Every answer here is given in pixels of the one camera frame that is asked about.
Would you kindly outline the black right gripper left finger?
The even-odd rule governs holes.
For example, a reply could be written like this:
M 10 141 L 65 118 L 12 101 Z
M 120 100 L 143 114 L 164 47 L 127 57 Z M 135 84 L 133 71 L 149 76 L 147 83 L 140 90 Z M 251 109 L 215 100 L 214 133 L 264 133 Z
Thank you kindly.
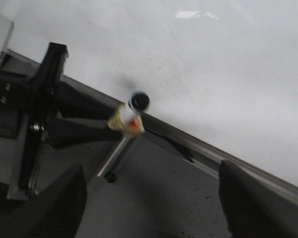
M 8 199 L 0 182 L 0 238 L 74 238 L 87 200 L 83 168 L 74 165 L 27 201 Z

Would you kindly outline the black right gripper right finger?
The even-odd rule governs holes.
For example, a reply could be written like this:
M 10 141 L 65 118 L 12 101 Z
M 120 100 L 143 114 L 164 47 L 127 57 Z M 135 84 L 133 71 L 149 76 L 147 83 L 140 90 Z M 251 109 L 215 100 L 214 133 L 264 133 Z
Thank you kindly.
M 219 197 L 233 238 L 298 238 L 298 205 L 228 160 L 219 166 Z

